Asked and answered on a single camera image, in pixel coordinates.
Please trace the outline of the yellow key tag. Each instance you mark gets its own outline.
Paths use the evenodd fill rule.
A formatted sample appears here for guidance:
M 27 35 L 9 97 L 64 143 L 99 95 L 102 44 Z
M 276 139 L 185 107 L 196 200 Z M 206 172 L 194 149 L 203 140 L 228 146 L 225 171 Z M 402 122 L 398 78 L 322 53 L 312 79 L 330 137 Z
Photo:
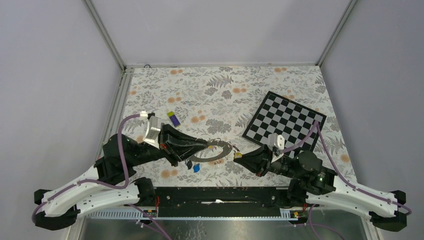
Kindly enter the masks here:
M 240 159 L 240 158 L 242 158 L 243 157 L 243 155 L 242 155 L 242 153 L 241 152 L 235 152 L 234 153 L 234 155 L 233 155 L 233 159 L 235 160 L 235 159 Z

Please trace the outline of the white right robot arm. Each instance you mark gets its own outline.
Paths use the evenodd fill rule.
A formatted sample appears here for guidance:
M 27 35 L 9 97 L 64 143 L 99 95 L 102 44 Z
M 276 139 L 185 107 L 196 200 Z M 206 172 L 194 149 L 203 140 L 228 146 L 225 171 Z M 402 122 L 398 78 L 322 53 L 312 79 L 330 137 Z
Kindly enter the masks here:
M 335 168 L 325 167 L 323 160 L 309 150 L 297 150 L 294 157 L 289 157 L 283 142 L 282 135 L 273 133 L 266 145 L 248 153 L 236 152 L 233 158 L 258 177 L 273 173 L 290 178 L 286 193 L 275 201 L 278 206 L 339 208 L 390 232 L 399 232 L 407 226 L 408 216 L 400 210 L 406 202 L 405 192 L 379 191 L 347 180 Z

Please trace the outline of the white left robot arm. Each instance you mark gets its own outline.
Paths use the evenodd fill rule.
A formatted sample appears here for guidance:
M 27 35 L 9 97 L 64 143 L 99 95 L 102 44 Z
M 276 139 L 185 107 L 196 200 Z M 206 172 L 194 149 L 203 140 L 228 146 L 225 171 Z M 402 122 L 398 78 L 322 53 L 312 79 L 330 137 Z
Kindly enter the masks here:
M 191 169 L 191 157 L 208 147 L 208 141 L 162 123 L 154 113 L 141 111 L 133 118 L 147 123 L 143 142 L 124 135 L 121 123 L 118 132 L 103 145 L 103 156 L 88 170 L 57 189 L 34 192 L 36 209 L 31 219 L 37 227 L 61 230 L 97 210 L 156 203 L 158 197 L 151 179 L 130 180 L 135 167 L 166 159 L 173 167 L 183 162 Z

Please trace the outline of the blue key tag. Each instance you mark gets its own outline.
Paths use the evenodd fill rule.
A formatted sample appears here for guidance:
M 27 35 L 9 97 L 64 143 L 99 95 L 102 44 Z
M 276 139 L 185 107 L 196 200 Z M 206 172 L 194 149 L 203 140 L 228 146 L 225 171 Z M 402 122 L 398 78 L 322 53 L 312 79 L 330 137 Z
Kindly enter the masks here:
M 199 172 L 199 171 L 200 171 L 200 164 L 195 164 L 195 165 L 192 167 L 192 169 L 193 169 L 193 172 L 194 172 L 194 173 Z

